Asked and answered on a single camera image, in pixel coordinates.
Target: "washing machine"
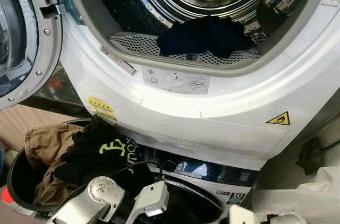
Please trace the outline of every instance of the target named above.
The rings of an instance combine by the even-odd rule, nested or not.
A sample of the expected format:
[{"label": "washing machine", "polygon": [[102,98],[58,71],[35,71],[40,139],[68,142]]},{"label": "washing machine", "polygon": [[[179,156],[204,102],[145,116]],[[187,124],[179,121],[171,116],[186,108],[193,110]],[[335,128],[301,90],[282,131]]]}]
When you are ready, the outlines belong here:
[{"label": "washing machine", "polygon": [[[91,114],[170,156],[172,177],[189,179],[223,207],[242,201],[251,177],[340,87],[340,0],[0,4],[0,109],[35,93],[60,59]],[[163,56],[158,35],[206,15],[241,22],[255,47],[229,58]]]}]

